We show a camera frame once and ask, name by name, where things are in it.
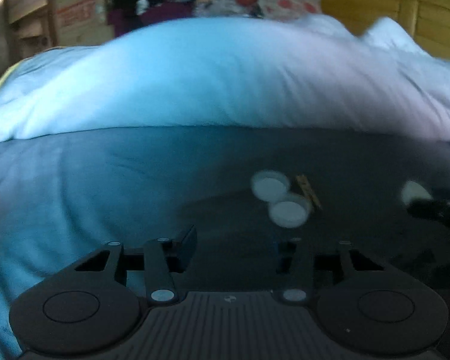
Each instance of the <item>white pillow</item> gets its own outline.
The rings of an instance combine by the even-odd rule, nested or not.
[[[336,36],[345,39],[354,39],[347,28],[332,16],[320,14],[308,14],[291,22],[295,26],[323,35]]]
[[[373,47],[430,56],[414,42],[412,37],[408,35],[407,31],[401,25],[389,17],[381,17],[378,19],[360,39]]]

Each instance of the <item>wooden headboard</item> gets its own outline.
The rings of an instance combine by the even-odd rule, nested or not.
[[[391,17],[432,56],[450,59],[450,0],[322,0],[322,10],[354,35]]]

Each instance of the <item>white lid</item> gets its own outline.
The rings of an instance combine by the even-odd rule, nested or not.
[[[307,221],[310,212],[310,201],[295,193],[288,193],[279,202],[270,203],[268,207],[271,221],[285,228],[295,228],[303,225]]]
[[[251,187],[258,199],[264,202],[277,202],[290,189],[290,180],[283,173],[264,170],[252,177]]]

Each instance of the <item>white circular marker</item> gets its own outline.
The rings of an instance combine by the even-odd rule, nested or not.
[[[158,289],[151,293],[151,298],[155,302],[169,302],[175,297],[175,294],[168,289]]]
[[[288,289],[283,292],[283,298],[289,302],[303,302],[307,293],[300,289]]]
[[[269,203],[277,202],[290,189],[290,180],[283,173],[265,170],[252,177],[251,186],[258,199]]]
[[[308,199],[295,193],[288,193],[279,202],[270,203],[268,214],[276,225],[295,228],[307,221],[311,208]]]

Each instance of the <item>cardboard box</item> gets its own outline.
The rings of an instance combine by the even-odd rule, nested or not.
[[[54,0],[60,46],[98,45],[114,38],[107,26],[107,0]]]

